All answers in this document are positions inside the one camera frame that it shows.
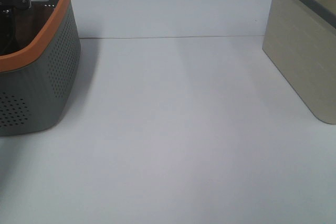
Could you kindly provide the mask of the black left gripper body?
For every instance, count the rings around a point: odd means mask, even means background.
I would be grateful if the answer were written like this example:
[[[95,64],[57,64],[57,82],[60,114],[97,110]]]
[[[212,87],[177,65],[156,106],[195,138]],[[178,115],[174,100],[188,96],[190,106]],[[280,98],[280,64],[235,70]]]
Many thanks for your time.
[[[15,10],[27,10],[31,0],[1,0],[1,54],[8,54],[16,34]]]

